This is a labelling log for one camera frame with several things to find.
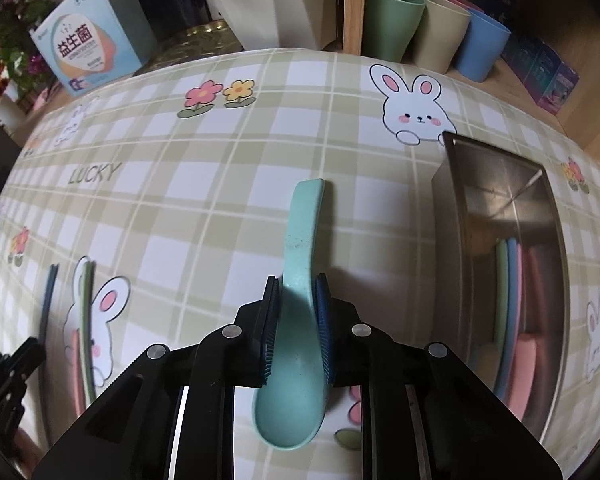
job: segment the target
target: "green cup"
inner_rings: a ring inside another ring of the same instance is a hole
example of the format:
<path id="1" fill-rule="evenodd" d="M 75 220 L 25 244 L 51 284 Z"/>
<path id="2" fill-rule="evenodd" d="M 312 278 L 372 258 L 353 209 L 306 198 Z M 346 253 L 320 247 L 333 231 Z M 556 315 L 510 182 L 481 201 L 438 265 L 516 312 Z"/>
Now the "green cup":
<path id="1" fill-rule="evenodd" d="M 424 7 L 424 0 L 365 0 L 362 55 L 400 62 Z"/>

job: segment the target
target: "yellow flower print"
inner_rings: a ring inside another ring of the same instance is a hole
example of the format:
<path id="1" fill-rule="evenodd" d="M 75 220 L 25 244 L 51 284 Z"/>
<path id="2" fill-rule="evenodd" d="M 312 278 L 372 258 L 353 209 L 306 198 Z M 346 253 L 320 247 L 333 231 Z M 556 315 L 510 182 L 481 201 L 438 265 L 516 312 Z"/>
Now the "yellow flower print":
<path id="1" fill-rule="evenodd" d="M 253 88 L 254 84 L 255 81 L 253 79 L 247 79 L 246 81 L 240 81 L 238 79 L 237 81 L 231 83 L 231 86 L 225 88 L 224 92 L 222 93 L 226 95 L 227 101 L 235 101 L 239 98 L 251 97 L 253 95 L 253 90 L 251 89 Z"/>

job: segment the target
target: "wooden post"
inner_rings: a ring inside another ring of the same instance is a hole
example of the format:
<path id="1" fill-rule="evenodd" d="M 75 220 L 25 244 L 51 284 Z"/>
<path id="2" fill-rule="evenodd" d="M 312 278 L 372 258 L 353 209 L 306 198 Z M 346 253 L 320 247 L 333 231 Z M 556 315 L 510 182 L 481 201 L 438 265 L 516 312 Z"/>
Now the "wooden post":
<path id="1" fill-rule="evenodd" d="M 342 52 L 360 55 L 365 0 L 344 0 L 344 38 Z"/>

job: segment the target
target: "pink cup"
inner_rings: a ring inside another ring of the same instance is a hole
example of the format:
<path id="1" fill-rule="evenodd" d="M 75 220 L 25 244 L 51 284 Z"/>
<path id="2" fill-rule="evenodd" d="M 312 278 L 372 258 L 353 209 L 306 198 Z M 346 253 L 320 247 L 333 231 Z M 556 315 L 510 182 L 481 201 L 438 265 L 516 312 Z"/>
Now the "pink cup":
<path id="1" fill-rule="evenodd" d="M 459 5 L 460 7 L 464 7 L 464 9 L 475 9 L 475 10 L 479 10 L 480 12 L 484 12 L 483 9 L 480 9 L 480 7 L 478 7 L 476 4 L 474 4 L 468 0 L 448 0 L 448 1 Z"/>

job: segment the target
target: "blue cup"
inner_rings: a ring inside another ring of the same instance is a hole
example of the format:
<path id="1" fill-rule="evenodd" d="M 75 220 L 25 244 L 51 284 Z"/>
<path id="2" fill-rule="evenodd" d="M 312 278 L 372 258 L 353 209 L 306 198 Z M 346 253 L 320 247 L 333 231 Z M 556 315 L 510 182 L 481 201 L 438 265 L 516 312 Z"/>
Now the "blue cup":
<path id="1" fill-rule="evenodd" d="M 470 23 L 455 57 L 455 68 L 463 76 L 481 83 L 502 54 L 511 31 L 484 12 L 467 10 Z"/>

